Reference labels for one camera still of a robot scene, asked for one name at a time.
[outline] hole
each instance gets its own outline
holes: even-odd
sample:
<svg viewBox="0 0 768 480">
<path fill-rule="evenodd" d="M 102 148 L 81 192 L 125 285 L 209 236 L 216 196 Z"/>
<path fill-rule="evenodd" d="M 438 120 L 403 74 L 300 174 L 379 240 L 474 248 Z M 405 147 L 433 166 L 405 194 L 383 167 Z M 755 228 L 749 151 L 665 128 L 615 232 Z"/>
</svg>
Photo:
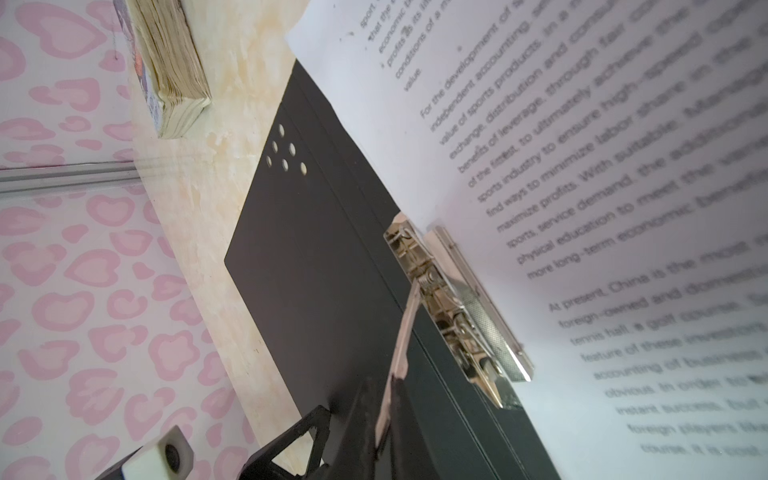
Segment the hole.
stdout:
<svg viewBox="0 0 768 480">
<path fill-rule="evenodd" d="M 179 451 L 176 450 L 176 447 L 170 443 L 165 445 L 165 461 L 168 462 L 168 468 L 174 473 L 179 472 L 179 468 L 181 468 L 181 457 L 179 456 Z"/>
<path fill-rule="evenodd" d="M 463 370 L 464 370 L 464 375 L 466 375 L 468 379 L 477 378 L 478 371 L 475 369 L 474 366 L 466 365 L 463 367 Z"/>
</svg>

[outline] paper sheet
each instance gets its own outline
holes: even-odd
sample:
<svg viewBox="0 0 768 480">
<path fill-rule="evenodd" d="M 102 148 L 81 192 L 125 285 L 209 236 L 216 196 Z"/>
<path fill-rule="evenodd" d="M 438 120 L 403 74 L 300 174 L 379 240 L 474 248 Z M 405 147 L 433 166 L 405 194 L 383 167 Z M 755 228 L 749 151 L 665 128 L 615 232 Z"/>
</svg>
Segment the paper sheet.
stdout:
<svg viewBox="0 0 768 480">
<path fill-rule="evenodd" d="M 768 472 L 768 2 L 313 0 L 296 56 L 525 345 L 563 479 Z"/>
</svg>

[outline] pink heart wallpaper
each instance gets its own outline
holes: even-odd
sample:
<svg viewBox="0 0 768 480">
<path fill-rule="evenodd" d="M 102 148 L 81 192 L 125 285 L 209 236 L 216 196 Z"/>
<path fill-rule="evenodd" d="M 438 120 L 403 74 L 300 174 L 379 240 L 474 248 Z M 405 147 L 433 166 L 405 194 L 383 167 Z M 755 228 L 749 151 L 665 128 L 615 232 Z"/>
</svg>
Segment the pink heart wallpaper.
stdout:
<svg viewBox="0 0 768 480">
<path fill-rule="evenodd" d="M 0 478 L 92 480 L 173 425 L 193 480 L 259 448 L 144 188 L 0 201 Z"/>
<path fill-rule="evenodd" d="M 129 64 L 111 0 L 0 0 L 0 169 L 132 160 Z"/>
</svg>

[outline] book cover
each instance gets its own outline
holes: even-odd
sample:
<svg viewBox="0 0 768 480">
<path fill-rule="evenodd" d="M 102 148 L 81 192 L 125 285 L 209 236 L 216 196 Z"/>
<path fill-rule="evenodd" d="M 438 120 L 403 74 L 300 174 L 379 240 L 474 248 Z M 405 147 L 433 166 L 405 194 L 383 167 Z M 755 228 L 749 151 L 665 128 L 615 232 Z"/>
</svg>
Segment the book cover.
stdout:
<svg viewBox="0 0 768 480">
<path fill-rule="evenodd" d="M 128 49 L 131 51 L 134 70 L 139 78 L 141 91 L 144 92 L 144 100 L 149 107 L 155 131 L 160 131 L 163 124 L 163 101 L 157 96 L 157 82 L 154 80 L 151 60 L 148 56 L 142 55 L 142 52 L 145 51 L 142 45 L 143 41 L 134 29 L 134 23 L 131 20 L 131 10 L 125 0 L 114 0 L 113 3 L 128 42 Z"/>
</svg>

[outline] metal clip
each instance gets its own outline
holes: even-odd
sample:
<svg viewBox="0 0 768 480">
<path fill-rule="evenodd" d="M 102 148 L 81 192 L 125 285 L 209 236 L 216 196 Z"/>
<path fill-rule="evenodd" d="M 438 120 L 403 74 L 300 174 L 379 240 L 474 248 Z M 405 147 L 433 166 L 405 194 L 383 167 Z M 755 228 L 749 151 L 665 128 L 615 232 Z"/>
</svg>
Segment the metal clip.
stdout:
<svg viewBox="0 0 768 480">
<path fill-rule="evenodd" d="M 441 227 L 424 241 L 400 213 L 384 234 L 451 354 L 495 406 L 522 408 L 513 382 L 530 382 L 533 365 L 467 263 Z"/>
</svg>

